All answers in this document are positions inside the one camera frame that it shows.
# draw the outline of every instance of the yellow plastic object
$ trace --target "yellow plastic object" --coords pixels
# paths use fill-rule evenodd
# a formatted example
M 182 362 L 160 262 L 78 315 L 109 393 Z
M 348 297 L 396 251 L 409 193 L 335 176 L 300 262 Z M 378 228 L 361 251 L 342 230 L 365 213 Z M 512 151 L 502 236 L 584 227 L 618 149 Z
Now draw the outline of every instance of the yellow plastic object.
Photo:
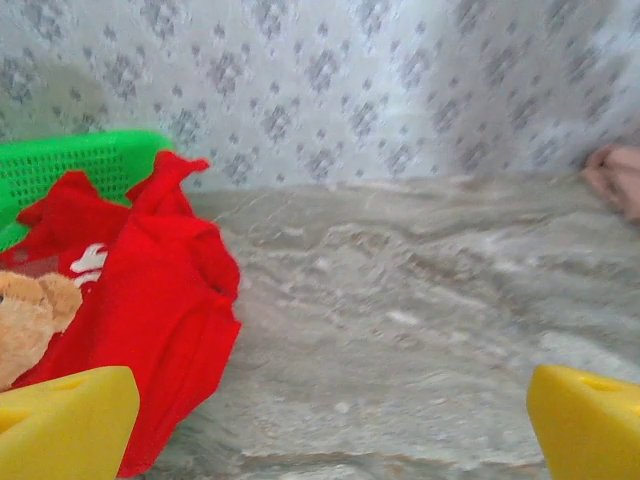
M 540 366 L 527 408 L 553 480 L 640 479 L 640 386 Z
M 0 394 L 0 478 L 113 480 L 139 403 L 127 367 Z

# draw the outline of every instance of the red t-shirt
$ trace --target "red t-shirt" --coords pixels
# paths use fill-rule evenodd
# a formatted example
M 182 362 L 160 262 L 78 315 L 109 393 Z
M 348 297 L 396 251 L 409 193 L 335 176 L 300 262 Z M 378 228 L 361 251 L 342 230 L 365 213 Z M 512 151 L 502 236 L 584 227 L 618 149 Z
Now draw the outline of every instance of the red t-shirt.
M 55 265 L 84 297 L 14 388 L 108 365 L 133 371 L 140 411 L 123 477 L 150 468 L 177 423 L 213 394 L 240 329 L 238 265 L 180 189 L 207 167 L 159 153 L 153 174 L 128 193 L 131 208 L 100 198 L 83 173 L 67 173 L 18 217 L 28 236 L 0 254 L 5 269 Z

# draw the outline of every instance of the patterned fabric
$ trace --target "patterned fabric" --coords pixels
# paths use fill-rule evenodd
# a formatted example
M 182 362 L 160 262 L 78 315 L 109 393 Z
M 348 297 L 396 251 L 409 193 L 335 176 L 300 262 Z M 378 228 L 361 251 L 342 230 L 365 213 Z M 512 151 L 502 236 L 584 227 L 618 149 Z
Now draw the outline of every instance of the patterned fabric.
M 637 0 L 0 0 L 0 140 L 144 127 L 193 189 L 576 168 L 640 139 Z

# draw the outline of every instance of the white print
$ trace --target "white print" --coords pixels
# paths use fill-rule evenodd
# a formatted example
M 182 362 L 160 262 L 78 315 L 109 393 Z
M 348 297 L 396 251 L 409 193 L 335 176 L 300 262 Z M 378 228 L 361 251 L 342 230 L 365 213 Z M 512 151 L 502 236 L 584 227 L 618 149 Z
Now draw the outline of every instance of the white print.
M 87 282 L 95 282 L 100 278 L 102 267 L 104 267 L 104 263 L 107 260 L 107 252 L 101 252 L 100 250 L 105 247 L 104 243 L 89 245 L 82 257 L 71 264 L 69 269 L 72 272 L 82 273 L 73 281 L 77 287 Z

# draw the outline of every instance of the basket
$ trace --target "basket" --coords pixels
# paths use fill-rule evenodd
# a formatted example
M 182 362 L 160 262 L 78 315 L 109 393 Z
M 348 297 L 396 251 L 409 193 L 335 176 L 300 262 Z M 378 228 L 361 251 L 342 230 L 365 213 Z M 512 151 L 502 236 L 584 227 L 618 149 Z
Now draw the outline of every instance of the basket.
M 171 148 L 166 137 L 137 130 L 0 145 L 0 251 L 24 238 L 16 216 L 65 172 L 84 171 L 103 198 L 128 204 L 125 193 L 151 174 L 158 151 Z

